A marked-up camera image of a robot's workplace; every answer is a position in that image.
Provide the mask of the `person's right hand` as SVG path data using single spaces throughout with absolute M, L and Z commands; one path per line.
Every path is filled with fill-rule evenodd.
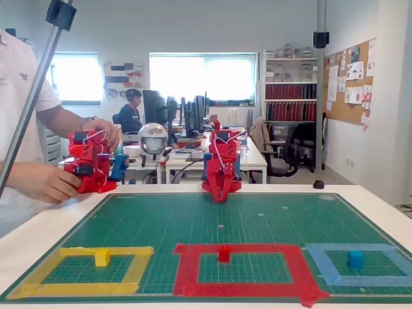
M 14 163 L 6 182 L 7 188 L 51 204 L 76 198 L 81 185 L 81 180 L 75 175 L 39 162 Z

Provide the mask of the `person's left hand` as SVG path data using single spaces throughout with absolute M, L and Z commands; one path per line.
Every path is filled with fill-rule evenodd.
M 101 131 L 106 134 L 105 141 L 109 148 L 109 153 L 113 153 L 120 142 L 120 135 L 118 129 L 111 123 L 101 118 L 91 119 L 85 121 L 82 125 L 84 131 Z

